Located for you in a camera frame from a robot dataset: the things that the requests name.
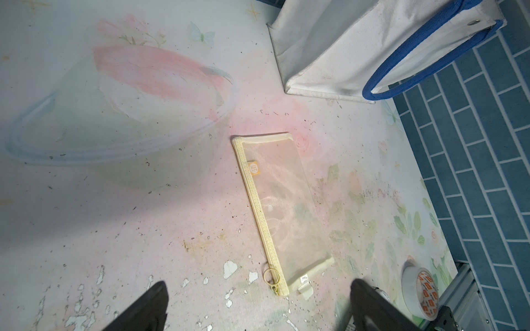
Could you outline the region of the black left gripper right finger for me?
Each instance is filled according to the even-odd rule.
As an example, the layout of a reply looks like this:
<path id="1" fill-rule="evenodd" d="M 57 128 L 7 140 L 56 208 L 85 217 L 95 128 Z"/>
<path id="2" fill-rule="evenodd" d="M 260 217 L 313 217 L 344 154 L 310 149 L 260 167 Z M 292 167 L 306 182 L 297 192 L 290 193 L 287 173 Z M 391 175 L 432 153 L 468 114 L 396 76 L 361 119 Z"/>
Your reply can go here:
<path id="1" fill-rule="evenodd" d="M 362 279 L 351 284 L 350 300 L 356 330 L 416 330 L 413 324 Z"/>

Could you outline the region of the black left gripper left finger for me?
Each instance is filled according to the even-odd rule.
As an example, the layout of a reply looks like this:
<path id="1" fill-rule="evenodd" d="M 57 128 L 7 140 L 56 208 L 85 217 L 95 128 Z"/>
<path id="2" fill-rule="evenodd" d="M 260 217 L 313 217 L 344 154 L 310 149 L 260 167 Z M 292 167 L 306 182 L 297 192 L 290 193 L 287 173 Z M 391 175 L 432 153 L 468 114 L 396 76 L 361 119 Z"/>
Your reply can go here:
<path id="1" fill-rule="evenodd" d="M 104 331 L 163 331 L 167 318 L 168 300 L 166 283 L 158 281 L 106 326 Z"/>

